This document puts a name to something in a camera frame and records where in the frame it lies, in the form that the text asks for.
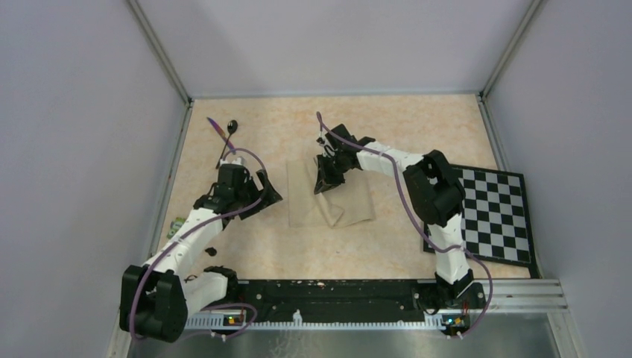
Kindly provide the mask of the black white checkerboard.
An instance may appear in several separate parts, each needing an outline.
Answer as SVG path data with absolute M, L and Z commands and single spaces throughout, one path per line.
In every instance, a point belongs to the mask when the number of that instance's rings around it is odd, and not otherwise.
M 467 249 L 481 261 L 526 268 L 531 278 L 541 278 L 524 175 L 453 168 L 465 190 L 461 231 Z

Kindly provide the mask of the black spoon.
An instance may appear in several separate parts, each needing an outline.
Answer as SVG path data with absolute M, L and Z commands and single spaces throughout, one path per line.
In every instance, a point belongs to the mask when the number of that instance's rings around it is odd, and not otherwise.
M 221 160 L 224 157 L 224 155 L 227 152 L 227 149 L 230 148 L 231 142 L 231 136 L 238 130 L 238 121 L 236 119 L 232 119 L 228 122 L 227 124 L 227 132 L 228 132 L 228 136 L 225 138 L 224 140 L 224 147 L 221 151 L 221 154 L 218 158 L 218 161 L 216 163 L 215 168 L 218 169 L 221 165 Z

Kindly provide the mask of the green white small package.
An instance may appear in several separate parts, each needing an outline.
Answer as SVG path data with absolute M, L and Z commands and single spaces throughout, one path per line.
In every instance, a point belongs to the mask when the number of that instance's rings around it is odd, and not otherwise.
M 172 220 L 169 225 L 166 238 L 171 239 L 173 236 L 175 236 L 185 222 L 186 222 L 186 219 L 182 217 L 177 217 L 174 220 Z

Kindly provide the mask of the small black object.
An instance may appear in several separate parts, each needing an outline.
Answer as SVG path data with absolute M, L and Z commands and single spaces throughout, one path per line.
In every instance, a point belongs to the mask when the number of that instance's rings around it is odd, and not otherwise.
M 217 250 L 213 247 L 207 248 L 205 252 L 211 257 L 214 257 L 218 253 Z

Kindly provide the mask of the aluminium front rail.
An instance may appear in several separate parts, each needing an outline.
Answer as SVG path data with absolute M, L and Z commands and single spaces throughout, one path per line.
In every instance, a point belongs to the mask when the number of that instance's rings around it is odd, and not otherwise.
M 201 301 L 201 279 L 174 275 L 124 282 L 120 324 L 173 342 L 184 330 L 467 330 L 481 313 L 555 313 L 568 304 L 552 280 L 480 280 L 450 299 L 430 280 L 228 280 L 223 298 Z

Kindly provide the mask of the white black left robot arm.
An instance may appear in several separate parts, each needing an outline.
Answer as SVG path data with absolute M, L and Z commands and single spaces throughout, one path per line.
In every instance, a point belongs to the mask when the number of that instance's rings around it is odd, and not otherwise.
M 187 320 L 211 303 L 236 304 L 239 289 L 231 269 L 212 268 L 186 280 L 207 245 L 234 219 L 245 220 L 280 202 L 266 169 L 252 175 L 237 161 L 223 162 L 210 191 L 199 197 L 180 229 L 154 256 L 129 266 L 121 279 L 119 327 L 133 338 L 175 342 Z

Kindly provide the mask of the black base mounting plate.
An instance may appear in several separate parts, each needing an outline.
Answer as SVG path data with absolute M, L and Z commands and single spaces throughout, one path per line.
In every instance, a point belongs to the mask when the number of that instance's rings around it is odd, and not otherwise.
M 221 303 L 254 306 L 258 323 L 290 321 L 295 312 L 307 323 L 391 323 L 471 313 L 486 297 L 480 283 L 451 299 L 433 280 L 240 280 Z

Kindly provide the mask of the iridescent purple knife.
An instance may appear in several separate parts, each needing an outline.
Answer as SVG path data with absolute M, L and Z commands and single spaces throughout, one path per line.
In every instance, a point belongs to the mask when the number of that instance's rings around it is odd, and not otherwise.
M 227 127 L 226 127 L 226 129 L 223 129 L 214 119 L 212 119 L 210 117 L 207 117 L 206 119 L 211 124 L 212 128 L 217 133 L 217 135 L 219 135 L 219 137 L 224 142 L 225 138 L 228 136 Z M 234 145 L 231 143 L 230 148 L 228 148 L 228 149 L 229 150 L 234 149 Z

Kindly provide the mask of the cream cloth napkin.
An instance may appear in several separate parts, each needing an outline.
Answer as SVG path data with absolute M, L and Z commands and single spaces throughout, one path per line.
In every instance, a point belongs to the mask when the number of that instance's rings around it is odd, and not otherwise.
M 343 228 L 376 218 L 368 180 L 363 172 L 345 174 L 345 183 L 315 194 L 317 166 L 314 159 L 286 163 L 288 221 L 292 228 Z

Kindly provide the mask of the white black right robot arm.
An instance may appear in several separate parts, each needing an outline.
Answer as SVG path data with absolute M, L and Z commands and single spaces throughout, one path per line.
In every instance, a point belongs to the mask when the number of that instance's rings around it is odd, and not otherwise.
M 436 254 L 437 298 L 446 307 L 457 307 L 467 298 L 473 270 L 461 232 L 465 190 L 441 151 L 414 154 L 384 145 L 374 138 L 356 139 L 345 125 L 320 127 L 317 142 L 316 195 L 345 182 L 353 169 L 377 172 L 396 181 L 405 211 L 415 225 L 424 224 L 424 240 Z

